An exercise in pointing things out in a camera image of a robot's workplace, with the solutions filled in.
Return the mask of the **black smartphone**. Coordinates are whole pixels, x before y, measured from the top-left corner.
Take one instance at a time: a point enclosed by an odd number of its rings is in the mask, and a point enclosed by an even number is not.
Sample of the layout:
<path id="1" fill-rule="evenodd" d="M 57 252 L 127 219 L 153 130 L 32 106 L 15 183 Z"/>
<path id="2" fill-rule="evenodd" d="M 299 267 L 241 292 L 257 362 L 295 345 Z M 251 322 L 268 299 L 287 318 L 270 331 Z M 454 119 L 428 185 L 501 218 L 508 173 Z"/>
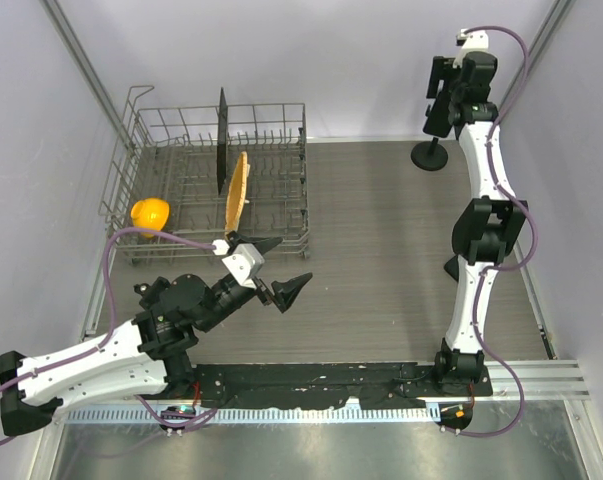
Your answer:
<path id="1" fill-rule="evenodd" d="M 457 255 L 454 255 L 444 264 L 444 270 L 455 282 L 459 281 L 459 263 Z"/>

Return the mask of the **lavender smartphone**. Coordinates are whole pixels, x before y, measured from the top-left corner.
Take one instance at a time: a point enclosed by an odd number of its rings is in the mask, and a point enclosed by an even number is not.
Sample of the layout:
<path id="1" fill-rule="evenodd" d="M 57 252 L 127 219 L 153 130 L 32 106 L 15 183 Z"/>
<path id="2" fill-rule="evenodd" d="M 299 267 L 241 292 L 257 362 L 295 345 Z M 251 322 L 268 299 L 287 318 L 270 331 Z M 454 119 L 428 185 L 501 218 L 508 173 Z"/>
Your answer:
<path id="1" fill-rule="evenodd" d="M 433 104 L 426 111 L 426 122 L 422 131 L 426 135 L 446 138 L 452 125 L 449 122 L 450 93 L 442 90 L 435 98 Z"/>

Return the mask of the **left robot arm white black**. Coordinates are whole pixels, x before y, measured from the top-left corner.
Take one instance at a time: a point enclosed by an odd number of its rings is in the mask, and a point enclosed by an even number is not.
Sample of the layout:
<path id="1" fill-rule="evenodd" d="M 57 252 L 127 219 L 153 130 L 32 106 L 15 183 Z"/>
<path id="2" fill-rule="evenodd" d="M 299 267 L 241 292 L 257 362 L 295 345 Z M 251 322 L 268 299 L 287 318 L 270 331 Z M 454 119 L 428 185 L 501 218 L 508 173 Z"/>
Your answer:
<path id="1" fill-rule="evenodd" d="M 37 357 L 0 355 L 0 421 L 8 438 L 48 426 L 92 402 L 136 395 L 186 397 L 196 382 L 188 350 L 252 299 L 286 312 L 313 275 L 266 284 L 264 256 L 281 238 L 232 231 L 206 245 L 227 273 L 213 285 L 186 273 L 135 286 L 140 313 L 89 341 Z"/>

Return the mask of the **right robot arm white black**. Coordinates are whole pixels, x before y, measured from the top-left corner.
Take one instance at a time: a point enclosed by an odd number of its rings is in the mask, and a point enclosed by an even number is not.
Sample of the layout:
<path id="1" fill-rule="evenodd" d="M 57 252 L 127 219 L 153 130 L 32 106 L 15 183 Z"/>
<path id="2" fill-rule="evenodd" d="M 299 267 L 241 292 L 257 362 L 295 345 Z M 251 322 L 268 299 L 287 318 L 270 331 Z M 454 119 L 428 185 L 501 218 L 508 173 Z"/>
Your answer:
<path id="1" fill-rule="evenodd" d="M 510 186 L 499 145 L 498 109 L 490 102 L 495 56 L 472 51 L 436 57 L 427 91 L 426 134 L 453 133 L 464 153 L 471 199 L 452 231 L 458 286 L 451 324 L 435 356 L 432 380 L 446 395 L 485 379 L 481 344 L 490 293 L 526 220 L 526 202 Z"/>

